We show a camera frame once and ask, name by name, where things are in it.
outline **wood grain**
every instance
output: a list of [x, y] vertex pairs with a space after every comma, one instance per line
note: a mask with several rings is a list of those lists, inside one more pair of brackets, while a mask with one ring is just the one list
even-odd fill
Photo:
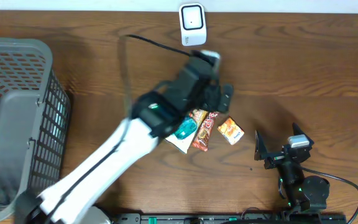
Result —
[[[0, 11], [0, 37], [35, 38], [53, 52], [53, 69], [75, 95], [63, 176], [87, 158], [124, 117], [116, 57], [122, 34], [223, 58], [222, 82], [236, 93], [230, 115], [246, 131], [230, 146], [214, 130], [209, 151], [181, 154], [166, 143], [136, 162], [100, 198], [110, 212], [241, 213], [285, 206], [277, 171], [254, 161], [255, 128], [278, 147], [297, 121], [316, 142], [305, 167], [358, 184], [358, 15], [207, 13], [208, 41], [180, 44], [177, 13]], [[138, 40], [127, 45], [134, 96], [171, 79], [182, 55]], [[330, 212], [350, 218], [352, 187], [331, 183]]]

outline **black cable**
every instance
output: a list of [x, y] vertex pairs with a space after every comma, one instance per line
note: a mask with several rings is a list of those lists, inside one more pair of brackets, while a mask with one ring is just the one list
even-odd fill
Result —
[[[296, 163], [295, 164], [301, 168], [302, 170], [304, 171], [307, 171], [307, 172], [310, 172], [312, 174], [317, 174], [317, 175], [322, 175], [322, 176], [325, 176], [325, 177], [329, 177], [329, 178], [332, 178], [332, 179], [335, 179], [335, 180], [339, 180], [339, 181], [342, 181], [344, 183], [347, 183], [351, 186], [353, 186], [355, 189], [357, 189], [358, 191], [358, 186], [357, 184], [349, 181], [349, 180], [346, 180], [346, 179], [343, 179], [343, 178], [340, 178], [340, 177], [337, 177], [337, 176], [334, 176], [334, 175], [331, 175], [331, 174], [326, 174], [326, 173], [323, 173], [323, 172], [319, 172], [319, 171], [315, 171], [315, 170], [311, 170], [311, 169], [308, 169], [308, 168], [304, 168], [303, 166], [301, 166], [300, 164]], [[356, 219], [356, 216], [358, 215], [358, 206], [356, 208], [356, 211], [354, 212], [352, 218], [347, 222], [347, 224], [351, 224], [355, 219]]]
[[[252, 209], [260, 211], [260, 209], [257, 208], [257, 207], [249, 207], [249, 208], [245, 209], [245, 210], [242, 212], [242, 214], [241, 214], [241, 216], [240, 216], [241, 220], [245, 219], [245, 214], [246, 214], [249, 210], [252, 210]], [[264, 218], [265, 218], [266, 220], [268, 220], [268, 218], [266, 217], [265, 214], [262, 213], [262, 215], [264, 216]]]
[[109, 153], [107, 153], [100, 161], [98, 161], [95, 165], [93, 165], [93, 167], [91, 167], [88, 171], [86, 171], [86, 173], [84, 173], [60, 198], [60, 200], [58, 201], [58, 203], [56, 204], [55, 208], [53, 208], [53, 210], [47, 215], [46, 219], [45, 219], [45, 224], [49, 224], [51, 218], [53, 217], [53, 214], [55, 214], [56, 210], [58, 209], [59, 206], [62, 205], [62, 203], [65, 201], [65, 199], [71, 194], [71, 192], [75, 189], [75, 187], [81, 183], [82, 180], [84, 180], [87, 176], [90, 175], [90, 173], [92, 173], [92, 171], [94, 171], [96, 168], [98, 168], [98, 166], [100, 164], [102, 164], [109, 156], [111, 156], [111, 154], [115, 153], [115, 151], [117, 150], [117, 148], [121, 145], [121, 143], [124, 141], [125, 136], [128, 132], [129, 129], [129, 124], [131, 123], [131, 116], [132, 116], [132, 92], [131, 92], [131, 83], [129, 81], [129, 76], [128, 76], [128, 68], [127, 68], [127, 57], [126, 57], [126, 37], [132, 37], [135, 39], [139, 39], [139, 40], [144, 40], [148, 43], [154, 44], [158, 47], [162, 47], [164, 49], [167, 50], [171, 50], [180, 54], [184, 54], [187, 56], [190, 56], [189, 53], [178, 50], [178, 49], [174, 49], [172, 47], [168, 47], [165, 46], [163, 44], [159, 44], [157, 42], [154, 42], [152, 40], [146, 39], [144, 37], [138, 36], [138, 35], [134, 35], [134, 34], [127, 34], [127, 35], [123, 35], [120, 36], [118, 43], [117, 43], [117, 51], [118, 51], [118, 61], [119, 61], [119, 66], [120, 66], [120, 71], [121, 71], [121, 78], [124, 81], [124, 91], [125, 91], [125, 97], [124, 97], [124, 108], [126, 109], [126, 113], [127, 113], [127, 123], [125, 125], [125, 129], [124, 132], [122, 133], [122, 136], [119, 140], [119, 142], [111, 149], [111, 151]]
[[171, 50], [171, 51], [173, 51], [173, 52], [176, 52], [176, 53], [179, 53], [179, 54], [184, 54], [184, 55], [187, 55], [187, 56], [190, 57], [190, 54], [189, 54], [188, 52], [184, 52], [184, 51], [182, 51], [182, 50], [174, 49], [173, 47], [168, 47], [168, 46], [166, 46], [166, 45], [163, 45], [163, 44], [157, 43], [157, 42], [155, 42], [155, 41], [149, 40], [149, 39], [147, 39], [147, 38], [141, 37], [141, 36], [139, 36], [139, 35], [127, 34], [127, 35], [125, 35], [125, 36], [126, 36], [126, 37], [132, 37], [132, 38], [139, 39], [139, 40], [143, 40], [143, 41], [146, 41], [146, 42], [148, 42], [148, 43], [150, 43], [150, 44], [154, 44], [154, 45], [156, 45], [156, 46], [158, 46], [158, 47], [162, 47], [163, 49]]

